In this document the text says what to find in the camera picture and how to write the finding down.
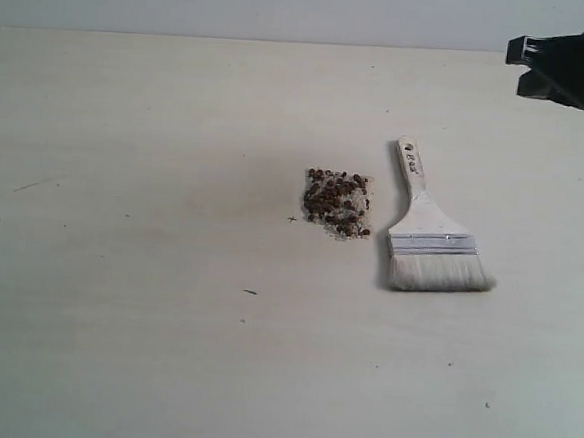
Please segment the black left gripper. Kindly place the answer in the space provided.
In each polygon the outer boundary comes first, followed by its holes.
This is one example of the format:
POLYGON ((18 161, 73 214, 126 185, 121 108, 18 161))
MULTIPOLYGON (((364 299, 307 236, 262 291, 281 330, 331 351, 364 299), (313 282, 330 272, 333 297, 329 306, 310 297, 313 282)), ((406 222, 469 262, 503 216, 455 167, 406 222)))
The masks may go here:
POLYGON ((547 100, 584 111, 584 32, 542 38, 516 37, 508 42, 505 63, 534 69, 576 71, 562 75, 559 82, 553 83, 544 74, 529 69, 519 77, 515 92, 521 98, 547 100), (576 87, 574 96, 566 95, 562 86, 576 87))

